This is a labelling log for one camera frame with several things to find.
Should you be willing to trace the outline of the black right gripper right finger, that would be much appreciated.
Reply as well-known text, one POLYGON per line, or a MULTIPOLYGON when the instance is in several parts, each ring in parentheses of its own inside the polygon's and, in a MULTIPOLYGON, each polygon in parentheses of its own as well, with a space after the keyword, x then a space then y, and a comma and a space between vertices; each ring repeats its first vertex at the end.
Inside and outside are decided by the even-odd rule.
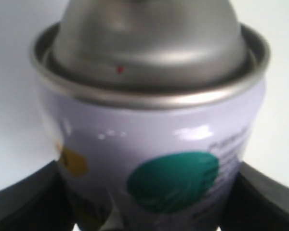
POLYGON ((289 231, 289 187, 241 164, 220 229, 289 231))

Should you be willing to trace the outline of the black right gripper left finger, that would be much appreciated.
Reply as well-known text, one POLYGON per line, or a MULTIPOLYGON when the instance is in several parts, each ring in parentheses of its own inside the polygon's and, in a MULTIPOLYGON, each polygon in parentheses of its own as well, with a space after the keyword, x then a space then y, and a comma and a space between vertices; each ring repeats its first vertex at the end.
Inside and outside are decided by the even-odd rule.
POLYGON ((0 190, 0 231, 71 231, 75 223, 55 162, 0 190))

